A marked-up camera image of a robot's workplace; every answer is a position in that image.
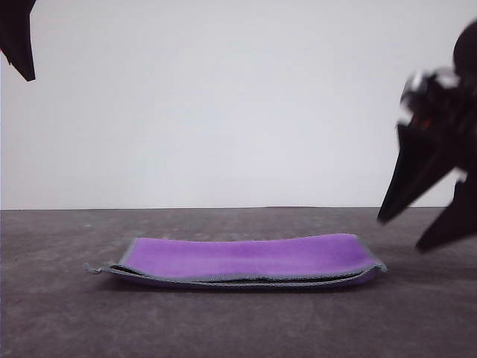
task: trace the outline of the folded cloth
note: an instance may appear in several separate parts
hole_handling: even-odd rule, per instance
[[[84,268],[136,283],[209,289],[349,286],[386,271],[357,236],[345,233],[237,242],[138,238],[119,263]]]

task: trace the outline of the gray stitched edge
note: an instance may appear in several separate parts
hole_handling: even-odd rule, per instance
[[[139,274],[131,274],[124,271],[115,270],[114,268],[104,268],[103,271],[109,272],[110,274],[117,274],[119,276],[129,277],[144,280],[147,282],[156,282],[156,283],[171,283],[177,286],[182,285],[189,285],[189,286],[220,286],[220,287],[254,287],[254,286],[272,286],[272,287],[307,287],[307,286],[329,286],[329,285],[336,285],[339,283],[345,283],[347,281],[355,281],[361,277],[364,277],[366,274],[371,273],[373,270],[376,270],[378,267],[371,266],[368,269],[359,272],[355,276],[341,278],[337,280],[330,280],[330,281],[320,281],[320,282],[297,282],[297,281],[290,281],[286,283],[274,283],[271,281],[270,283],[257,283],[250,281],[249,283],[228,283],[228,282],[203,282],[203,281],[181,281],[181,280],[168,280],[163,279],[157,276],[141,276]]]

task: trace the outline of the white backdrop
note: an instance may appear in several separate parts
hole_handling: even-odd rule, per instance
[[[476,1],[38,1],[1,62],[4,209],[379,206],[399,96]],[[419,205],[445,205],[447,178]]]

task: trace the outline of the gray table surface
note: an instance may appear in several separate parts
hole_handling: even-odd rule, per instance
[[[427,255],[438,208],[40,210],[1,214],[2,357],[477,357],[477,239]],[[356,233],[388,273],[326,291],[135,286],[81,265],[138,236],[230,241]]]

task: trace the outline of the purple towel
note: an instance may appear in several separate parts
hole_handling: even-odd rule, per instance
[[[197,288],[348,286],[386,270],[357,236],[345,233],[237,242],[138,238],[119,263],[85,269],[137,283]]]

